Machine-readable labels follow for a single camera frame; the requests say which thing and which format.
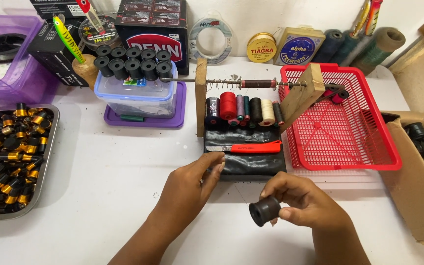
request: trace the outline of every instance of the purple plastic box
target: purple plastic box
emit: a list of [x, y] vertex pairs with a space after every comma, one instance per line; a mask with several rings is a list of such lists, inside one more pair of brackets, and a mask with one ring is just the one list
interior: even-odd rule
[[0, 15], [0, 34], [26, 35], [8, 71], [0, 79], [0, 106], [17, 102], [51, 103], [59, 81], [27, 53], [27, 47], [38, 33], [42, 22], [29, 15]]

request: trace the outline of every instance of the plastic storage container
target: plastic storage container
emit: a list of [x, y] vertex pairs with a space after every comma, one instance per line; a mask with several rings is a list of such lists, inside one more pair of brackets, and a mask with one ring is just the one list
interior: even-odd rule
[[[178, 70], [172, 63], [173, 78]], [[176, 87], [178, 82], [146, 81], [145, 86], [124, 85], [123, 81], [97, 75], [94, 93], [104, 100], [117, 114], [145, 118], [173, 118], [176, 108]]]
[[[354, 67], [320, 64], [323, 81], [344, 85], [350, 97], [330, 99], [306, 110], [286, 130], [294, 168], [308, 170], [399, 170], [400, 155], [363, 73]], [[306, 66], [283, 66], [283, 81], [296, 82]], [[279, 87], [281, 101], [288, 86]]]
[[26, 35], [6, 74], [0, 79], [0, 106], [52, 101], [59, 81], [27, 53], [27, 47], [41, 25], [42, 22], [35, 16], [0, 15], [0, 34]]

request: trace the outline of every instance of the hand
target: hand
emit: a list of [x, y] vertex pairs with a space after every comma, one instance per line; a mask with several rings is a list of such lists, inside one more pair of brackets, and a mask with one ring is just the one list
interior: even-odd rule
[[279, 172], [264, 186], [260, 199], [270, 195], [290, 206], [281, 208], [279, 217], [294, 225], [329, 232], [352, 226], [349, 215], [308, 178]]
[[171, 172], [152, 215], [179, 235], [209, 199], [225, 166], [223, 152], [209, 152]]

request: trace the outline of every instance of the penn box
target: penn box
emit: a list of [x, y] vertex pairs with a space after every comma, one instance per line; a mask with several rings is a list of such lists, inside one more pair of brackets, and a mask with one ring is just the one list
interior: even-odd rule
[[[78, 28], [85, 19], [85, 17], [72, 18], [65, 21], [66, 28], [77, 44], [80, 43]], [[81, 52], [83, 52], [84, 46], [84, 42], [78, 45]], [[49, 24], [47, 21], [43, 23], [27, 51], [47, 70], [56, 75], [63, 84], [89, 86], [88, 82], [74, 72], [72, 66], [74, 56], [63, 44], [63, 41], [56, 33], [55, 27], [53, 27], [53, 23]]]
[[189, 75], [185, 0], [121, 0], [115, 29], [124, 47], [167, 50], [178, 73]]
[[37, 14], [42, 19], [53, 19], [53, 14], [63, 14], [65, 18], [85, 17], [75, 0], [31, 0]]

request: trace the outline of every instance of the red utility knife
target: red utility knife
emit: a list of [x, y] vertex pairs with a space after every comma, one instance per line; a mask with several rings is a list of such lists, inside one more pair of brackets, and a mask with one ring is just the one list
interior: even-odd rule
[[282, 142], [277, 140], [268, 143], [246, 143], [227, 146], [206, 146], [205, 149], [207, 149], [208, 151], [230, 151], [232, 153], [249, 154], [279, 153], [281, 151], [281, 144]]

